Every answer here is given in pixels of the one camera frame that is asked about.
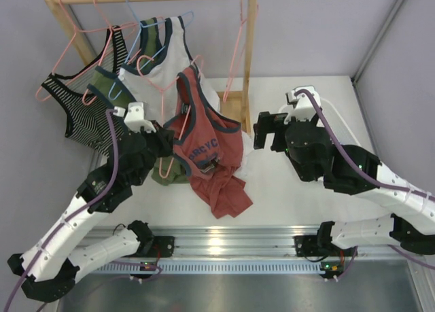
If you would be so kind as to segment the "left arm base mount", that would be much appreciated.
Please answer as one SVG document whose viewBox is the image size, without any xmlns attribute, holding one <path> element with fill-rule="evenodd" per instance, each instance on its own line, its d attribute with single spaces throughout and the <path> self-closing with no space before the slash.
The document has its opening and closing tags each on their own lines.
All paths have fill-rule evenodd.
<svg viewBox="0 0 435 312">
<path fill-rule="evenodd" d="M 116 226 L 112 235 L 124 238 L 124 230 L 133 233 L 133 239 L 139 243 L 136 252 L 126 255 L 129 258 L 170 258 L 175 247 L 174 236 L 155 235 L 148 223 L 135 220 L 120 229 Z"/>
</svg>

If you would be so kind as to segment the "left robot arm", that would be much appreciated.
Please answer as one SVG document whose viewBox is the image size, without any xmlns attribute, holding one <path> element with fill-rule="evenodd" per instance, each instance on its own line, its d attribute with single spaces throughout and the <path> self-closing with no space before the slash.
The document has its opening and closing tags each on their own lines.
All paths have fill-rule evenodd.
<svg viewBox="0 0 435 312">
<path fill-rule="evenodd" d="M 159 158 L 172 154 L 173 138 L 174 132 L 165 128 L 121 136 L 109 149 L 106 163 L 88 174 L 47 234 L 25 253 L 11 255 L 7 263 L 20 276 L 27 298 L 54 302 L 103 265 L 153 250 L 154 235 L 139 220 L 100 243 L 81 249 L 78 244 L 133 195 L 132 188 L 144 183 Z"/>
</svg>

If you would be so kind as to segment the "red tank top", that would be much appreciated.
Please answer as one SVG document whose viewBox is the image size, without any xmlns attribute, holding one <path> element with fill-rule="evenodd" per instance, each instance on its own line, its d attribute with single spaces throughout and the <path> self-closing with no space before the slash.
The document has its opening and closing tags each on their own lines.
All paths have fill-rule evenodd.
<svg viewBox="0 0 435 312">
<path fill-rule="evenodd" d="M 178 73 L 176 88 L 175 115 L 164 124 L 174 132 L 173 157 L 215 218 L 235 218 L 252 205 L 245 182 L 234 175 L 243 159 L 241 123 L 209 104 L 195 67 Z"/>
</svg>

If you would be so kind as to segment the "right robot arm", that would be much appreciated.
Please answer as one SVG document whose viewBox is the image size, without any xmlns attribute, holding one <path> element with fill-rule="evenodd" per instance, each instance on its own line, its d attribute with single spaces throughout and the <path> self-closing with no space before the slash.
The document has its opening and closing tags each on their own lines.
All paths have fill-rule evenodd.
<svg viewBox="0 0 435 312">
<path fill-rule="evenodd" d="M 322 222 L 300 254 L 330 256 L 369 245 L 434 254 L 434 195 L 406 182 L 363 147 L 341 145 L 329 126 L 318 126 L 323 117 L 290 122 L 285 117 L 285 113 L 259 113 L 255 149 L 264 148 L 266 136 L 272 134 L 271 150 L 286 155 L 301 181 L 320 182 L 326 190 L 366 199 L 388 211 L 374 219 Z"/>
</svg>

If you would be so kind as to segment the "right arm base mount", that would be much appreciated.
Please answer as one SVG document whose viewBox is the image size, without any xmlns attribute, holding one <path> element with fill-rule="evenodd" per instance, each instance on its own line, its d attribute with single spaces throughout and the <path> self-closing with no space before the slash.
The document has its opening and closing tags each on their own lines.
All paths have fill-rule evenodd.
<svg viewBox="0 0 435 312">
<path fill-rule="evenodd" d="M 321 223 L 316 235 L 299 235 L 294 237 L 296 255 L 311 262 L 320 262 L 329 257 L 352 257 L 356 247 L 341 249 L 332 243 L 333 221 Z"/>
</svg>

